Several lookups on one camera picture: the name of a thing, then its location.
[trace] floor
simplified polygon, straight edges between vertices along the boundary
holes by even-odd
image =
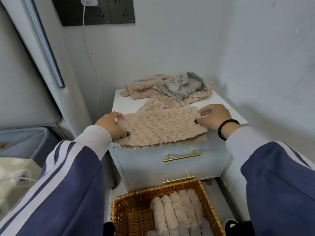
[[[105,193],[104,222],[108,222],[111,220],[112,201],[117,196],[128,193],[126,187],[124,186],[124,183],[120,180],[119,173],[116,169],[114,170],[114,175],[118,184],[116,188],[114,188],[113,190],[108,190]],[[220,221],[223,222],[225,219],[235,219],[216,180],[212,179],[211,185],[208,185],[206,181],[203,181],[203,187],[206,190]]]

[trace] white string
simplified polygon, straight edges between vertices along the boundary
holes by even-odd
[[[97,81],[98,81],[98,84],[99,84],[99,93],[98,93],[98,95],[97,95],[96,110],[97,110],[97,113],[100,115],[100,112],[98,111],[98,100],[99,100],[99,98],[100,98],[100,78],[99,78],[99,76],[98,76],[98,74],[97,74],[97,71],[96,71],[96,68],[95,68],[95,66],[94,66],[94,64],[93,64],[93,61],[92,61],[92,59],[91,59],[90,53],[89,53],[89,51],[88,51],[88,48],[86,47],[85,35],[84,35],[84,16],[85,16],[85,5],[86,5],[86,1],[87,1],[87,0],[84,1],[84,5],[83,5],[83,22],[82,22],[82,23],[83,23],[83,40],[84,40],[84,45],[85,45],[86,51],[87,51],[87,53],[88,53],[88,55],[89,55],[90,61],[91,61],[92,65],[93,65],[93,68],[94,68],[95,73],[96,73],[96,75],[97,75]]]
[[[6,179],[2,179],[2,180],[0,180],[0,182],[11,180],[11,179],[23,179],[23,180],[37,181],[37,180],[34,180],[34,179],[25,178],[25,177],[10,177],[10,178],[6,178]]]

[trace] drawer front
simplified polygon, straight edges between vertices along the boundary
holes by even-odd
[[[166,176],[169,180],[187,177],[187,172],[195,179],[204,179],[218,176],[225,158],[205,158],[195,163],[177,167],[165,167],[156,170],[143,171],[136,174],[126,174],[126,179],[131,190],[163,185]]]
[[[215,132],[208,133],[207,137],[208,141],[204,143],[193,143],[171,147],[151,147],[148,149],[135,150],[115,148],[114,150],[125,174],[136,174],[138,172],[166,167],[175,168],[179,164],[189,166],[196,161],[202,161],[209,158],[225,159],[227,150],[224,141],[222,141]],[[169,155],[169,158],[178,158],[193,155],[192,150],[195,150],[196,154],[201,153],[201,155],[163,162],[164,159],[167,159],[167,154]]]

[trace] gold drawer handle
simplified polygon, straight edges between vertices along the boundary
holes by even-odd
[[[195,178],[195,177],[194,176],[190,176],[188,172],[187,172],[187,177],[176,179],[176,180],[169,180],[169,178],[166,176],[166,181],[164,181],[163,184],[172,183],[172,182],[175,182],[175,181],[189,180],[189,179],[193,179],[193,178]]]
[[[192,155],[175,157],[175,158],[170,158],[169,154],[166,154],[166,159],[164,159],[163,162],[168,162],[168,161],[173,161],[173,160],[180,160],[180,159],[185,159],[185,158],[194,157],[194,156],[201,156],[201,153],[196,153],[195,150],[192,150],[191,152],[192,152]]]

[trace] black beaded bracelet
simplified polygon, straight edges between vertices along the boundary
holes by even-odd
[[[222,134],[221,134],[221,129],[222,129],[222,127],[223,127],[225,124],[227,124],[228,122],[234,122],[234,123],[237,123],[237,124],[239,125],[239,122],[236,121],[235,119],[225,120],[225,121],[219,126],[219,128],[218,128],[218,135],[219,135],[219,137],[220,137],[223,141],[226,141],[226,138],[224,138],[224,137],[222,136]]]

